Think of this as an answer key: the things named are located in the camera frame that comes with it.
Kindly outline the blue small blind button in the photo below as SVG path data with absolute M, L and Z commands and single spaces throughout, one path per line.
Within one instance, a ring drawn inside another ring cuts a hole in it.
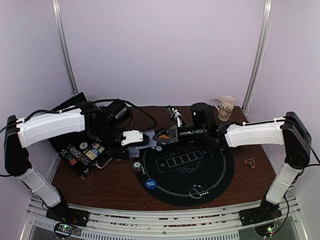
M 155 179 L 148 179 L 146 180 L 145 182 L 145 187 L 148 189 L 148 190 L 152 190 L 152 189 L 155 189 L 157 187 L 157 181 Z

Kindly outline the blue green poker chips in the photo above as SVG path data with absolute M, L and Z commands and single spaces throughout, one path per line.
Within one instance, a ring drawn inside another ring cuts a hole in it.
M 162 152 L 163 149 L 164 149 L 164 147 L 163 147 L 162 145 L 157 145 L 157 146 L 155 147 L 155 150 L 156 150 L 157 152 Z

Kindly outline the grey cloth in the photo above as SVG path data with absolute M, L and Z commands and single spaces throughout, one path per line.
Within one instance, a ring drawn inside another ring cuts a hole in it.
M 140 156 L 140 151 L 144 149 L 155 149 L 157 142 L 153 139 L 155 135 L 154 130 L 142 131 L 139 135 L 138 142 L 131 143 L 127 146 L 129 158 L 138 158 Z

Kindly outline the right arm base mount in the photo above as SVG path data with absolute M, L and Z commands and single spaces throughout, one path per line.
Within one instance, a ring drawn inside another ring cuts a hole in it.
M 266 207 L 254 207 L 244 209 L 239 212 L 239 218 L 242 226 L 253 225 L 255 233 L 259 237 L 272 237 L 278 227 L 280 227 L 280 219 L 282 211 L 279 207 L 271 210 Z

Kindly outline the stack of poker chips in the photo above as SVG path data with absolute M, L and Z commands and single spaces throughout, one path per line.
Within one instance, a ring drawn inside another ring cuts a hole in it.
M 142 163 L 140 161 L 134 161 L 133 164 L 132 164 L 132 169 L 135 172 L 141 171 L 142 170 Z

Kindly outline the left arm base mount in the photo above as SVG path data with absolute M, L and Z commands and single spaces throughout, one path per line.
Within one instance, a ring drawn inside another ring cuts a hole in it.
M 78 232 L 80 227 L 87 226 L 90 213 L 86 210 L 70 208 L 67 215 L 62 216 L 48 209 L 45 216 L 57 222 L 54 224 L 53 233 L 60 239 L 66 239 Z

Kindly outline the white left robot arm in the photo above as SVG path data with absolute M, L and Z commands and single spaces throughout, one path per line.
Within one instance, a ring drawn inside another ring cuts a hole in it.
M 115 150 L 143 143 L 146 138 L 141 130 L 120 130 L 120 125 L 130 114 L 126 106 L 112 110 L 109 106 L 85 108 L 72 105 L 55 111 L 38 110 L 26 118 L 12 115 L 3 128 L 5 170 L 40 197 L 55 217 L 67 222 L 72 218 L 71 209 L 63 202 L 63 195 L 58 189 L 45 180 L 30 162 L 27 148 L 38 142 L 82 132 Z

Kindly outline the orange big blind button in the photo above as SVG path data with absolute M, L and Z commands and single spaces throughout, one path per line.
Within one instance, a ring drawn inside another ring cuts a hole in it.
M 162 139 L 162 140 L 168 140 L 169 139 L 169 137 L 167 135 L 165 135 L 165 134 L 160 135 L 158 138 Z

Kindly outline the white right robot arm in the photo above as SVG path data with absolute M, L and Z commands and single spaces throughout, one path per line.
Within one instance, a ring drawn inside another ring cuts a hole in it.
M 293 111 L 283 117 L 258 122 L 174 124 L 157 130 L 153 139 L 163 145 L 205 140 L 218 149 L 255 145 L 284 146 L 284 162 L 265 193 L 262 206 L 256 210 L 256 216 L 261 221 L 268 220 L 276 212 L 275 205 L 280 203 L 299 174 L 309 165 L 311 154 L 314 153 L 312 137 Z

